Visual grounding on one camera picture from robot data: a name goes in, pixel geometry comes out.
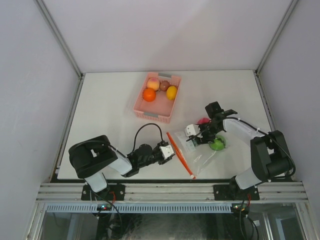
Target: lemon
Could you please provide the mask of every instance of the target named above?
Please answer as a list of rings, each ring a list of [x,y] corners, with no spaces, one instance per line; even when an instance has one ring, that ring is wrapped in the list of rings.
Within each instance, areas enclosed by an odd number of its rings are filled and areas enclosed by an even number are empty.
[[[166,90],[166,97],[169,100],[175,100],[176,95],[177,95],[177,91],[178,91],[178,89],[175,86],[168,87],[168,89]]]

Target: orange fruit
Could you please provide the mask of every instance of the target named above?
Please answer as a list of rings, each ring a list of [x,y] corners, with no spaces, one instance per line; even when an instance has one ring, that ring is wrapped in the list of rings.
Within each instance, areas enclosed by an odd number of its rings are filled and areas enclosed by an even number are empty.
[[[153,100],[156,99],[156,91],[152,88],[146,88],[143,91],[143,99],[146,100],[147,102],[152,102]]]

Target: pink crate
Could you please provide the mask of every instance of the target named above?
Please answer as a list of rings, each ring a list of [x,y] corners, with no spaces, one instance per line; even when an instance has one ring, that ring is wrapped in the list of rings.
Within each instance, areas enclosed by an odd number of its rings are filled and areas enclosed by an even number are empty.
[[[160,82],[168,81],[171,86],[176,86],[178,88],[178,91],[176,93],[175,100],[169,100],[165,91],[157,91],[154,101],[145,101],[143,99],[143,92],[146,89],[147,82],[150,78],[157,78]],[[166,124],[170,123],[172,112],[174,110],[174,106],[180,89],[180,81],[180,76],[149,72],[144,80],[141,91],[133,107],[135,115],[143,119],[155,120]]]

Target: white table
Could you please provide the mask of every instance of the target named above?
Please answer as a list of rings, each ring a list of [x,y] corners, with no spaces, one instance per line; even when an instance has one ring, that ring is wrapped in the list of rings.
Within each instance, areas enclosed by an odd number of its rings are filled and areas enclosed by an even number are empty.
[[[219,71],[169,71],[167,74],[182,77],[179,95],[170,124],[155,122],[168,141],[167,131],[182,130],[200,118],[207,117],[205,106],[218,101],[225,110],[237,111],[242,119],[262,130],[269,131],[270,125],[251,70]],[[87,73],[76,107],[74,119],[60,165],[58,179],[78,179],[69,162],[69,148],[82,141],[106,135],[111,144],[121,152],[130,153],[134,136],[147,119],[137,118],[133,106],[146,72]],[[229,179],[250,166],[250,148],[244,142],[225,134],[229,148],[219,154],[197,179]],[[155,126],[147,126],[137,137],[136,148],[148,143],[152,147],[160,142]],[[115,170],[106,167],[104,175],[109,180],[125,179]],[[130,180],[189,180],[190,175],[175,156],[164,165],[157,163],[140,169]]]

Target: plastic bag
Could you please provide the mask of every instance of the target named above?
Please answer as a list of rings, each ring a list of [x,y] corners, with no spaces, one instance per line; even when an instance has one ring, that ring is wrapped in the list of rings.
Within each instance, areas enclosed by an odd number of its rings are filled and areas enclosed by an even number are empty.
[[[196,177],[216,159],[216,156],[226,151],[228,147],[223,132],[216,135],[217,142],[223,143],[223,149],[215,145],[216,149],[219,150],[212,149],[212,146],[216,144],[215,142],[210,143],[210,146],[209,143],[198,145],[195,140],[187,141],[189,137],[186,136],[184,129],[167,132],[167,135],[176,151],[177,157],[192,179],[196,179]]]

